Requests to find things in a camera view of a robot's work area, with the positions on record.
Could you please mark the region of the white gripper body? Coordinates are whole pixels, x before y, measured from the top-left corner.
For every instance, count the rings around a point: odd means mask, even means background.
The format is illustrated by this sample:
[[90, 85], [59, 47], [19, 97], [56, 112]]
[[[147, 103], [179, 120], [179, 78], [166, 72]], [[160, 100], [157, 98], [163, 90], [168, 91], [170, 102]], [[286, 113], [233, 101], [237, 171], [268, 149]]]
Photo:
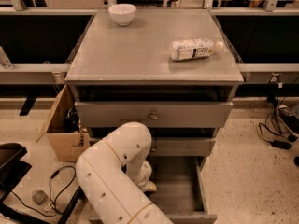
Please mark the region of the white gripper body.
[[150, 190], [150, 176], [152, 168], [147, 161], [131, 161], [126, 165], [126, 172], [129, 178], [143, 191]]

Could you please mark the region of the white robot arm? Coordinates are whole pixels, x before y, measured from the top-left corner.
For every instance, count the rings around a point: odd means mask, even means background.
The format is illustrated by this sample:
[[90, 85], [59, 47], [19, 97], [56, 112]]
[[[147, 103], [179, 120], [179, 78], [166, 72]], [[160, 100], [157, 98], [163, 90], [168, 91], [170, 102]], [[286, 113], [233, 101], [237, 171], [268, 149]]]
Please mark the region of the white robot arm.
[[150, 148], [149, 129], [128, 122], [79, 156], [77, 180], [104, 224], [173, 224], [146, 196], [157, 189], [150, 181]]

